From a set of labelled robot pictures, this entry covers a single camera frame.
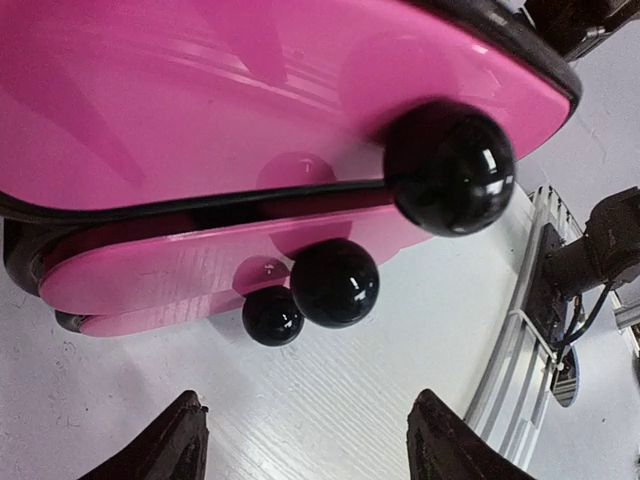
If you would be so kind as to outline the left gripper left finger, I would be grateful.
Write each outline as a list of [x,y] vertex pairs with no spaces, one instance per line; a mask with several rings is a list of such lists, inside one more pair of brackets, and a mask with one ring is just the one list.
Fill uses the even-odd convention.
[[139,435],[85,479],[203,479],[208,408],[193,390],[182,392]]

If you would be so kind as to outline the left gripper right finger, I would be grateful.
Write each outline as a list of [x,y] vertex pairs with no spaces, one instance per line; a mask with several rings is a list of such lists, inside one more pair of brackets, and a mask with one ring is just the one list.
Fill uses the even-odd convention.
[[511,479],[531,476],[487,445],[432,390],[419,393],[407,417],[412,479]]

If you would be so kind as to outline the pink drawer black knob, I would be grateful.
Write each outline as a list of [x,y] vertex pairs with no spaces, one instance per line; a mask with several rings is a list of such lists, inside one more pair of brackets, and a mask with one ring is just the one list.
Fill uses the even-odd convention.
[[283,285],[269,285],[245,296],[226,290],[124,313],[57,311],[55,319],[65,330],[96,338],[121,337],[211,319],[224,332],[243,330],[252,340],[268,347],[291,343],[305,324],[290,290]]

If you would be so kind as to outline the black pouch with pink end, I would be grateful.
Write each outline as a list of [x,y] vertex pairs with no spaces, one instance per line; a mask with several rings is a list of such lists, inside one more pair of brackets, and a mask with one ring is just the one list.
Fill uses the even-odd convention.
[[245,222],[326,201],[461,236],[500,209],[421,221],[410,187],[505,192],[513,176],[462,171],[479,123],[519,160],[581,96],[498,1],[5,1],[1,214]]

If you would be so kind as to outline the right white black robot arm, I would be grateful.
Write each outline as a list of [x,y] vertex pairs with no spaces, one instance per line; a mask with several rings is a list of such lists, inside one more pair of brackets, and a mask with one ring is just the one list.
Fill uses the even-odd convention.
[[[567,61],[639,19],[637,1],[527,1],[524,9],[539,36]],[[570,347],[593,324],[608,293],[638,276],[639,189],[631,187],[596,204],[581,238],[546,253],[541,279],[558,300],[576,301],[569,327],[549,346]]]

